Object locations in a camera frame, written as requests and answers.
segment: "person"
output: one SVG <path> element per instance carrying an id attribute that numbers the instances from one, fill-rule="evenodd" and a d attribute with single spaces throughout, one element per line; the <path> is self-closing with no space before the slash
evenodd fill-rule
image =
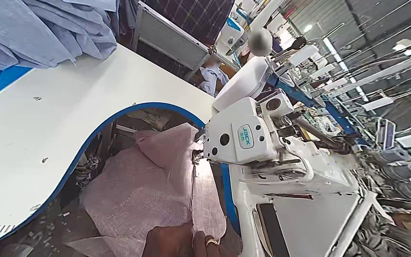
<path id="1" fill-rule="evenodd" d="M 231 12 L 234 1 L 235 0 L 145 0 L 145 3 L 186 33 L 190 34 L 193 38 L 211 47 L 215 44 L 218 34 Z M 125 10 L 126 8 L 129 9 L 129 7 L 124 7 L 119 11 L 122 21 L 126 20 L 124 17 L 128 14 Z M 119 38 L 117 38 L 118 43 L 128 48 L 131 47 L 132 38 L 118 39 Z M 186 74 L 190 72 L 187 67 L 143 42 L 138 43 L 137 53 L 180 78 L 185 77 Z"/>
<path id="2" fill-rule="evenodd" d="M 155 227 L 147 234 L 142 257 L 233 257 L 212 236 L 198 231 L 193 222 L 181 226 Z"/>
<path id="3" fill-rule="evenodd" d="M 207 94 L 216 97 L 217 92 L 229 81 L 229 77 L 220 69 L 221 61 L 215 56 L 211 56 L 203 67 L 200 67 L 203 81 L 198 88 Z"/>

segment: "fabric pile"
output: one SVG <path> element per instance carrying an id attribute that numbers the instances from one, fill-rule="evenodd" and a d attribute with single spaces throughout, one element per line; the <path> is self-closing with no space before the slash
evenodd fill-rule
<path id="1" fill-rule="evenodd" d="M 374 208 L 371 208 L 343 256 L 411 256 L 411 233 L 390 224 Z"/>
<path id="2" fill-rule="evenodd" d="M 0 0 L 0 71 L 56 67 L 83 53 L 106 59 L 117 42 L 103 7 L 116 11 L 116 0 Z"/>
<path id="3" fill-rule="evenodd" d="M 182 124 L 172 129 L 139 131 L 136 145 L 106 161 L 80 201 L 101 237 L 67 243 L 93 257 L 142 254 L 147 233 L 155 226 L 193 221 L 195 231 L 221 238 L 226 220 L 206 159 L 195 165 L 197 129 Z"/>

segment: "garment pile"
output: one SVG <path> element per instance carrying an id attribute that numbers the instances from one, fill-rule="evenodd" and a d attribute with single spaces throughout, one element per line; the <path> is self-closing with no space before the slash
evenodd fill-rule
<path id="1" fill-rule="evenodd" d="M 0 71 L 13 65 L 52 68 L 84 53 L 106 59 L 117 47 L 106 11 L 116 12 L 117 5 L 117 0 L 0 0 Z"/>
<path id="2" fill-rule="evenodd" d="M 155 226 L 193 221 L 194 231 L 221 238 L 226 219 L 209 162 L 193 162 L 197 129 L 138 131 L 136 145 L 106 161 L 82 191 L 80 202 L 100 232 L 66 245 L 93 257 L 140 256 Z"/>

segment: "finger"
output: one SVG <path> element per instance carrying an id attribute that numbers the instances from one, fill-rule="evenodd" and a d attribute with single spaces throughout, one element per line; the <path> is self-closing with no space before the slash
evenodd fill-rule
<path id="1" fill-rule="evenodd" d="M 212 236 L 207 236 L 205 237 L 205 243 L 207 244 L 207 242 L 210 239 L 214 239 Z M 207 257 L 220 257 L 220 251 L 218 250 L 218 246 L 214 243 L 208 243 L 206 245 L 206 249 L 207 249 Z"/>
<path id="2" fill-rule="evenodd" d="M 206 243 L 203 231 L 198 231 L 193 239 L 193 253 L 194 257 L 207 257 Z"/>

